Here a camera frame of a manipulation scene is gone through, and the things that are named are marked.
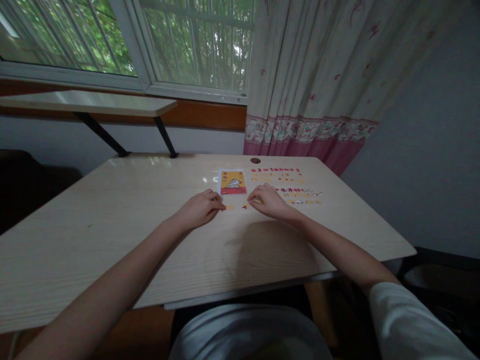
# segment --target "curtain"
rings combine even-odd
[[[317,157],[340,175],[467,0],[261,0],[245,155]]]

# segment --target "card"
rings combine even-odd
[[[218,193],[220,195],[246,194],[243,169],[218,169]]]

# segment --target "hand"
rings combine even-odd
[[[172,215],[170,220],[175,222],[183,232],[200,227],[211,221],[219,210],[225,210],[222,199],[217,192],[207,189],[191,197],[183,206]]]
[[[261,203],[255,201],[254,198],[259,199]],[[277,190],[268,183],[257,186],[248,196],[247,201],[262,214],[277,220],[289,220],[297,212],[283,201]]]

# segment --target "window frame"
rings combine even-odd
[[[0,79],[27,80],[90,89],[128,91],[146,95],[247,105],[248,96],[234,90],[157,81],[144,39],[135,0],[109,0],[137,77],[15,61],[0,61]]]

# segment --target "yellow card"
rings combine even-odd
[[[246,194],[245,174],[243,169],[219,169],[218,193],[220,195]]]

